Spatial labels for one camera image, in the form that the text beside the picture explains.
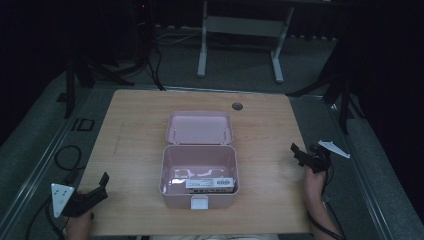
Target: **person's arm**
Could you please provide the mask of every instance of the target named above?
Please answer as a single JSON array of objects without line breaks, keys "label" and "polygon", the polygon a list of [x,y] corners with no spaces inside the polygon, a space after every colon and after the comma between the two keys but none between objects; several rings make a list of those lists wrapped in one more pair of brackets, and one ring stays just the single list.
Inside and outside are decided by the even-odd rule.
[{"label": "person's arm", "polygon": [[[325,174],[325,172],[314,173],[310,167],[305,165],[304,191],[306,208],[311,217],[319,225],[340,236],[339,230],[334,225],[321,200],[321,191],[325,183]],[[327,233],[319,230],[313,224],[311,225],[316,240],[334,240],[334,238]]]},{"label": "person's arm", "polygon": [[92,225],[91,220],[91,211],[87,211],[83,215],[69,219],[65,217],[65,221],[67,221],[65,229],[66,229],[66,239],[67,240],[88,240],[90,239],[90,230]]}]

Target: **open container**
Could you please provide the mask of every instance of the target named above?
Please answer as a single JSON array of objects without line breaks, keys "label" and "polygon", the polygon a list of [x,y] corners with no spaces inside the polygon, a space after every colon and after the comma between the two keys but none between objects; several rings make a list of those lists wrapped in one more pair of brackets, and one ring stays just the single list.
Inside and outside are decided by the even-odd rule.
[{"label": "open container", "polygon": [[[236,151],[227,112],[176,111],[169,118],[170,143],[163,153],[160,192],[169,208],[229,207],[239,191]],[[187,179],[231,178],[231,192],[191,193]]]}]

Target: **white triangular tag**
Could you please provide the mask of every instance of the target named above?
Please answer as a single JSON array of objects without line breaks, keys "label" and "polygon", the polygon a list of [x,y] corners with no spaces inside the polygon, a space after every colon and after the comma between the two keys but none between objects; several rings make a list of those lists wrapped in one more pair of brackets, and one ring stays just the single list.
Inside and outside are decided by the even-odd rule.
[{"label": "white triangular tag", "polygon": [[75,188],[52,183],[53,214],[58,218],[74,193]]},{"label": "white triangular tag", "polygon": [[319,141],[318,144],[325,147],[326,149],[332,151],[333,153],[337,153],[340,156],[343,156],[345,158],[350,158],[350,154],[343,152],[340,148],[338,148],[336,145],[334,145],[333,142]]}]

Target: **dark background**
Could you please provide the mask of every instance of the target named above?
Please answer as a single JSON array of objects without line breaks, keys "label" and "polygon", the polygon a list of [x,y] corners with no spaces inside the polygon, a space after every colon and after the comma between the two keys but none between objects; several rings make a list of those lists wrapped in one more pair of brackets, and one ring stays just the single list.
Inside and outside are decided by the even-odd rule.
[{"label": "dark background", "polygon": [[[133,27],[128,13],[134,12],[128,3],[116,2],[123,1],[0,0],[0,144],[50,81],[64,71],[70,53],[116,65],[115,45]],[[129,3],[140,6],[139,0]],[[289,34],[339,40],[326,67],[355,75],[353,92],[423,220],[424,4],[344,3],[296,3]],[[233,14],[284,18],[276,7],[253,11],[244,5],[234,8],[239,11]],[[225,13],[227,7],[220,1],[211,11]],[[196,0],[158,0],[152,6],[157,24],[177,28],[199,27],[201,8],[202,1]]]}]

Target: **box lid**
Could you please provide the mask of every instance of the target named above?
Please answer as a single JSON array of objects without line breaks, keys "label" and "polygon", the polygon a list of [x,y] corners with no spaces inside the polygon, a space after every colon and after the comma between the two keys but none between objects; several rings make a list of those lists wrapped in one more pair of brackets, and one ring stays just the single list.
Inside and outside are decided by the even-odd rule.
[{"label": "box lid", "polygon": [[230,144],[230,115],[219,111],[175,111],[168,122],[166,140],[171,144]]}]

